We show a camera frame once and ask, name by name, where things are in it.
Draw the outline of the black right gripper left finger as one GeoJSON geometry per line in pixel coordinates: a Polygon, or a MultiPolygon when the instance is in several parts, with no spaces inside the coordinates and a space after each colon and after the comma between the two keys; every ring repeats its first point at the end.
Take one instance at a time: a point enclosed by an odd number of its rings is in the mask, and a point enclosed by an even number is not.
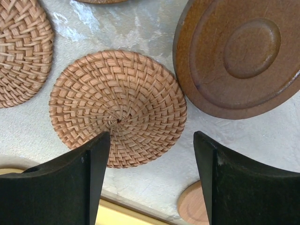
{"type": "Polygon", "coordinates": [[[95,224],[109,151],[103,132],[46,163],[1,175],[1,224],[95,224]]]}

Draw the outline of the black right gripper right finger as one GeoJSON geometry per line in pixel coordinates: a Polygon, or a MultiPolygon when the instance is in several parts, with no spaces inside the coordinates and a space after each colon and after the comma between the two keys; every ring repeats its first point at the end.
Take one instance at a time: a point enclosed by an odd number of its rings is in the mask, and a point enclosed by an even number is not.
{"type": "Polygon", "coordinates": [[[255,161],[200,131],[193,144],[211,225],[299,224],[299,173],[255,161]]]}

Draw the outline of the light wooden round coaster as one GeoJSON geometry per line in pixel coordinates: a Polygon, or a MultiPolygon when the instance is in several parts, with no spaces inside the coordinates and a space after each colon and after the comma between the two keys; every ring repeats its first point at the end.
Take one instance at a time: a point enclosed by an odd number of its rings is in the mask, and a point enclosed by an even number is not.
{"type": "Polygon", "coordinates": [[[192,225],[209,225],[201,181],[187,187],[177,200],[180,217],[192,225]]]}

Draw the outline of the small woven rattan coaster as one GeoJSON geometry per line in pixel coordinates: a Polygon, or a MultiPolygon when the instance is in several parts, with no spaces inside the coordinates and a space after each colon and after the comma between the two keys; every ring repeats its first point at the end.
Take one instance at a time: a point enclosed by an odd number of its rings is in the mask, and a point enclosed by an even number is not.
{"type": "Polygon", "coordinates": [[[137,52],[88,54],[63,70],[50,94],[54,131],[70,149],[110,134],[107,166],[144,165],[180,138],[187,103],[173,73],[137,52]]]}

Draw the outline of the dark brown wooden coaster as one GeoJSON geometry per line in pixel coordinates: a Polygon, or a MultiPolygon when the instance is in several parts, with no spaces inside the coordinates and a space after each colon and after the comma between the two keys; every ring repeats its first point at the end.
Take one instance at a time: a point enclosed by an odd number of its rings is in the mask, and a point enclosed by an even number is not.
{"type": "Polygon", "coordinates": [[[89,3],[89,4],[115,4],[125,2],[127,0],[76,0],[78,2],[89,3]]]}
{"type": "Polygon", "coordinates": [[[173,41],[188,99],[222,119],[251,118],[300,89],[297,0],[190,0],[173,41]]]}

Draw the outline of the large woven rattan coaster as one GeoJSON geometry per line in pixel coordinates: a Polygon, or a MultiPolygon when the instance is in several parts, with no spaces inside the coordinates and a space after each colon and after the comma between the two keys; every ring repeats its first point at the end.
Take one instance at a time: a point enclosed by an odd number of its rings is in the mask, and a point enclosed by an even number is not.
{"type": "Polygon", "coordinates": [[[37,0],[0,2],[0,106],[37,94],[51,70],[54,32],[37,0]]]}

